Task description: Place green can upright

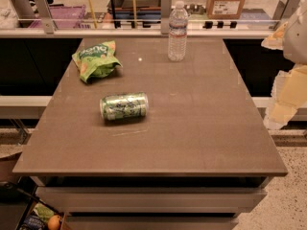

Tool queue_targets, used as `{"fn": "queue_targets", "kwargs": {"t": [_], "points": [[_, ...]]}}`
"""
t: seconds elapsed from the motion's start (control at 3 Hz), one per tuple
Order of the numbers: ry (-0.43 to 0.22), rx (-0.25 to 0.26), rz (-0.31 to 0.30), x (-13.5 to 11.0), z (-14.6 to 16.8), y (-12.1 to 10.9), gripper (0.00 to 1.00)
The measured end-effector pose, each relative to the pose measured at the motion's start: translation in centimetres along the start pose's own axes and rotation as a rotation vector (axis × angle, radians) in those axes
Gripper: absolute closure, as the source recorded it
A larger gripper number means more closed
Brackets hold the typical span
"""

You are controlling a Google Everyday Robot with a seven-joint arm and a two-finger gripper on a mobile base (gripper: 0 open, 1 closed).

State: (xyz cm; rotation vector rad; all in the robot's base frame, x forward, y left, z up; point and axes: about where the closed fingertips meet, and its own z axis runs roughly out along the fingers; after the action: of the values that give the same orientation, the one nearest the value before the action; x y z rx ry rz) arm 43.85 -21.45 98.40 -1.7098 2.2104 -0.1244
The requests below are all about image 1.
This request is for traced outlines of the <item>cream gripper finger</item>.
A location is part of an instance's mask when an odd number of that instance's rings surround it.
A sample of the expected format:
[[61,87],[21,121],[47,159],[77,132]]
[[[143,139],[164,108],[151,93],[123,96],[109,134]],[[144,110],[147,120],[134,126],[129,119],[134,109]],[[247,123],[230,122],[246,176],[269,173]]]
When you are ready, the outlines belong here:
[[283,50],[283,38],[288,23],[285,22],[279,26],[274,33],[267,36],[261,46],[270,50]]
[[265,112],[264,125],[277,130],[284,127],[307,103],[307,65],[296,64],[289,72],[279,71]]

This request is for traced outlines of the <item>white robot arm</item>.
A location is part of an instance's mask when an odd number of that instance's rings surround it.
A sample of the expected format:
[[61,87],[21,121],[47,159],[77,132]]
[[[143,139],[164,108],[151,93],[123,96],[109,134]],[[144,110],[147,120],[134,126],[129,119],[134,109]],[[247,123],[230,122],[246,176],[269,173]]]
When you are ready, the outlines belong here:
[[280,129],[307,103],[307,0],[261,46],[281,50],[295,64],[289,72],[278,72],[266,107],[265,127]]

